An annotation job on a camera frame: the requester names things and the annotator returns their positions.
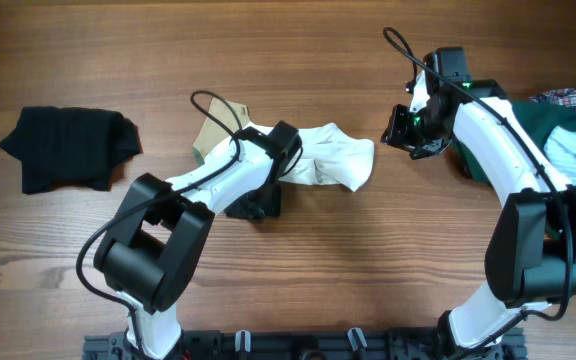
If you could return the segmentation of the white beige garment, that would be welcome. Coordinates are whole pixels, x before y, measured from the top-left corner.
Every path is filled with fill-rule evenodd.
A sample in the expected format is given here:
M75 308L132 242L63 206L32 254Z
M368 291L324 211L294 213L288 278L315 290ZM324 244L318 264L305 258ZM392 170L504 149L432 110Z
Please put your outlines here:
M228 101L242 127L253 127L269 135L272 126L255 124L248 107ZM239 129L237 122L221 101L213 98L208 112L226 125L232 132ZM301 128L303 154L290 172L281 181L300 185L343 185L351 191L363 186L372 173L375 144L369 139L355 139L346 135L335 123L321 127ZM198 164L203 164L214 148L229 138L228 134L209 117L193 143Z

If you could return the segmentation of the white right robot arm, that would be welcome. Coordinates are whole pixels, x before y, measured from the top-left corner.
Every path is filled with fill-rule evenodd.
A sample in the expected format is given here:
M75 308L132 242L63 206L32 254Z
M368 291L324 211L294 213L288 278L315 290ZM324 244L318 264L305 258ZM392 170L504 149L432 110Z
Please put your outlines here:
M471 77L460 47L413 61L414 100L397 105L384 144L413 160L464 145L502 212L485 253L486 280L438 325L438 356L461 359L501 340L529 316L559 320L576 295L576 186L532 142L494 80ZM558 305L549 316L546 309Z

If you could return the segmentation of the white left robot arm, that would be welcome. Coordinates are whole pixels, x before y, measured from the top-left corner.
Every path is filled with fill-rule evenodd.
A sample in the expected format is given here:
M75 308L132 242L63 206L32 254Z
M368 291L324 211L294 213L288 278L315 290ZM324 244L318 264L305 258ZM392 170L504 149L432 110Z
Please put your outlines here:
M180 359L184 332L176 302L197 267L214 218L238 199L268 201L302 145L296 128L234 133L219 157L163 181L146 173L130 186L115 217L101 229L93 265L128 309L128 327L87 336L85 359Z

